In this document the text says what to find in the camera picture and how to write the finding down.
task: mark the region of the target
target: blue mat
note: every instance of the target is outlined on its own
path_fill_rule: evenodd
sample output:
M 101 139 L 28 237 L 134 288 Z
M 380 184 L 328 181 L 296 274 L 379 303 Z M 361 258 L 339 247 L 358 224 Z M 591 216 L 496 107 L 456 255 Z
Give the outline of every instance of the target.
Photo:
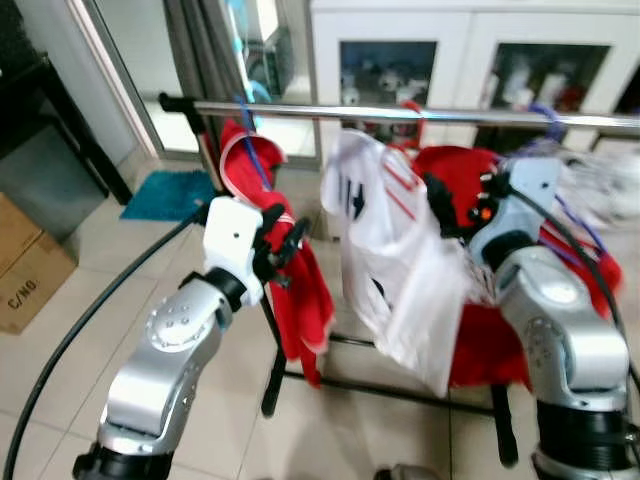
M 210 202 L 213 195 L 213 185 L 205 172 L 153 172 L 120 218 L 179 222 Z

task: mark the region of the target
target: curtain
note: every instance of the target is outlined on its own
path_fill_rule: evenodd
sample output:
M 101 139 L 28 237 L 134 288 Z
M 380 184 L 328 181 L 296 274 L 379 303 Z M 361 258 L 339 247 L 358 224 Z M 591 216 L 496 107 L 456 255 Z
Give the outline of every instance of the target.
M 225 23 L 224 4 L 224 0 L 164 0 L 169 40 L 184 96 L 219 102 L 232 102 L 234 95 L 245 96 Z M 210 153 L 217 163 L 224 120 L 204 120 Z

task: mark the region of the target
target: white jersey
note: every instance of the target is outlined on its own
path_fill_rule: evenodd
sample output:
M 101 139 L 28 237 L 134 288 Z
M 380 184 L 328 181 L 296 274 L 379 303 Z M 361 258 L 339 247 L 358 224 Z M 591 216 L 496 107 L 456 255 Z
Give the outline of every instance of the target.
M 345 299 L 380 351 L 445 395 L 469 282 L 462 248 L 440 238 L 424 182 L 401 152 L 345 129 L 321 196 L 340 220 Z

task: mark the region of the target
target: clothes drying rack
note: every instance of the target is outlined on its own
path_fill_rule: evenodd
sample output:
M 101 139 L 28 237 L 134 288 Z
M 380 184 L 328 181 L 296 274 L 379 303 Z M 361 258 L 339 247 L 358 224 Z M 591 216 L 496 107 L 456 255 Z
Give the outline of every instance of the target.
M 217 190 L 223 191 L 223 185 L 217 171 L 217 163 L 213 161 L 208 148 L 205 123 L 201 116 L 238 116 L 248 110 L 253 115 L 279 116 L 313 120 L 362 120 L 411 122 L 426 119 L 429 123 L 471 124 L 475 126 L 508 126 L 511 128 L 530 128 L 545 130 L 554 124 L 566 128 L 591 128 L 601 133 L 623 134 L 640 139 L 640 116 L 586 115 L 578 113 L 560 113 L 551 119 L 540 113 L 513 112 L 504 110 L 422 110 L 415 112 L 401 107 L 365 107 L 365 106 L 324 106 L 324 105 L 238 105 L 235 103 L 195 100 L 192 98 L 169 97 L 160 94 L 160 105 L 166 112 L 183 113 L 193 133 L 198 138 L 200 152 L 205 168 L 211 175 Z M 273 309 L 266 295 L 261 300 L 262 310 L 269 324 L 277 345 L 275 360 L 271 368 L 269 382 L 264 392 L 261 411 L 265 417 L 275 413 L 278 395 L 283 378 L 304 380 L 299 372 L 287 370 L 287 360 L 282 349 L 280 332 L 276 324 Z M 333 333 L 329 340 L 356 347 L 375 348 L 372 341 Z M 344 390 L 381 395 L 388 398 L 418 402 L 435 407 L 463 411 L 472 414 L 493 417 L 496 425 L 498 454 L 501 463 L 512 467 L 518 462 L 518 448 L 511 425 L 511 411 L 506 385 L 491 385 L 491 407 L 471 405 L 451 400 L 443 400 L 419 392 L 380 385 L 372 382 L 360 382 L 322 376 L 321 384 Z

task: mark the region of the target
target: cardboard box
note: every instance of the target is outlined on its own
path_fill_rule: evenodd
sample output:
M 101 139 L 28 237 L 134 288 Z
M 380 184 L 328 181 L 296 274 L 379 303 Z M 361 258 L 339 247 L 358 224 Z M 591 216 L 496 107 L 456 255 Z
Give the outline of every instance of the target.
M 12 210 L 6 197 L 1 201 L 0 212 Z M 0 244 L 6 258 L 11 258 L 9 252 L 15 256 L 27 238 L 32 240 L 0 273 L 0 331 L 20 333 L 73 272 L 75 262 L 46 232 L 38 230 L 32 238 L 34 225 L 26 216 L 13 211 L 11 215 L 12 223 L 0 223 Z
M 0 276 L 41 233 L 42 229 L 0 192 Z

